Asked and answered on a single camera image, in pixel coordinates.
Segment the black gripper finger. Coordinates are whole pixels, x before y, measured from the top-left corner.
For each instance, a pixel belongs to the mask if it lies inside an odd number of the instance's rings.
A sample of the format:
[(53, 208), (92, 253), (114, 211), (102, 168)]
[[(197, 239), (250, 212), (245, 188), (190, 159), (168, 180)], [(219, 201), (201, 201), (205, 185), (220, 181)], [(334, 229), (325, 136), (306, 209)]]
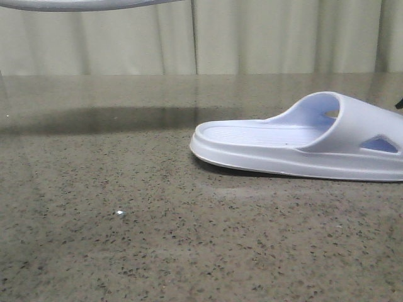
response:
[(395, 105), (396, 109), (402, 109), (403, 108), (403, 98)]

